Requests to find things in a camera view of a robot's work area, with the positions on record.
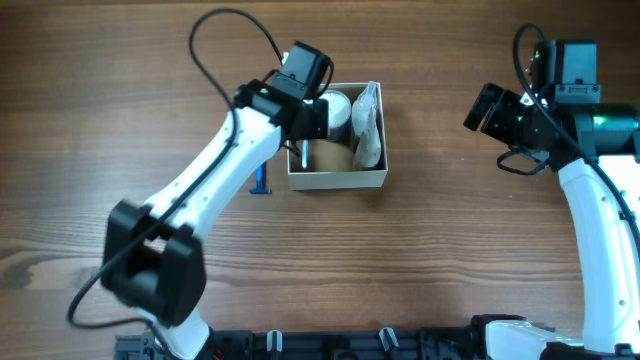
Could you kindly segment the white lidded blue jar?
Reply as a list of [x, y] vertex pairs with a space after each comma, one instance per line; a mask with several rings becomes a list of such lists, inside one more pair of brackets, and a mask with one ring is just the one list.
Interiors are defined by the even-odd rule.
[[344, 93], [336, 90], [327, 90], [321, 99], [328, 102], [327, 139], [346, 142], [351, 131], [351, 101]]

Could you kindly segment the clear pump spray bottle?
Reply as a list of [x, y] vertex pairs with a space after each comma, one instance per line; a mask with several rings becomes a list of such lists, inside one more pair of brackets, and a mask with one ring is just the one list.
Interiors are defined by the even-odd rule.
[[366, 126], [369, 110], [375, 109], [377, 111], [377, 105], [377, 83], [369, 81], [366, 88], [352, 105], [351, 120], [354, 139], [359, 140], [359, 136]]

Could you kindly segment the white squeeze tube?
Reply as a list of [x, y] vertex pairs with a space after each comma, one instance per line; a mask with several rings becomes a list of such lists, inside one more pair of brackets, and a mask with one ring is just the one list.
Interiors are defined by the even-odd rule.
[[358, 170], [375, 168], [381, 156], [381, 140], [376, 122], [377, 111], [370, 109], [364, 130], [359, 136], [353, 165]]

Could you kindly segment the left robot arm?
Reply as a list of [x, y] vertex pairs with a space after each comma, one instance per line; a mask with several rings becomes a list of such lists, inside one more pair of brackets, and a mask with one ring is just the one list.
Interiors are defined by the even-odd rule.
[[198, 359], [210, 328], [197, 304], [206, 285], [203, 247], [236, 192], [285, 142], [328, 134], [320, 94], [334, 69], [319, 50], [295, 42], [272, 81], [238, 88], [214, 139], [168, 186], [143, 205], [111, 211], [102, 285], [136, 308], [165, 355]]

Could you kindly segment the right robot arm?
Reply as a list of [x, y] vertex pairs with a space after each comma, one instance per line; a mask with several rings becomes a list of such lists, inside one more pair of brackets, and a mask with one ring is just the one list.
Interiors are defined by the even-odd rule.
[[524, 320], [482, 325], [491, 359], [636, 359], [639, 356], [639, 112], [601, 100], [597, 46], [541, 40], [524, 93], [486, 84], [464, 125], [505, 144], [498, 163], [521, 155], [550, 169], [571, 212], [584, 290], [582, 337]]

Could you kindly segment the blue white toothbrush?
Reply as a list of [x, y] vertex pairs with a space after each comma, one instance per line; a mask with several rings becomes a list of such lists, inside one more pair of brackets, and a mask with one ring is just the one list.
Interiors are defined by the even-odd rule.
[[309, 165], [309, 140], [303, 140], [301, 146], [301, 166], [308, 169]]

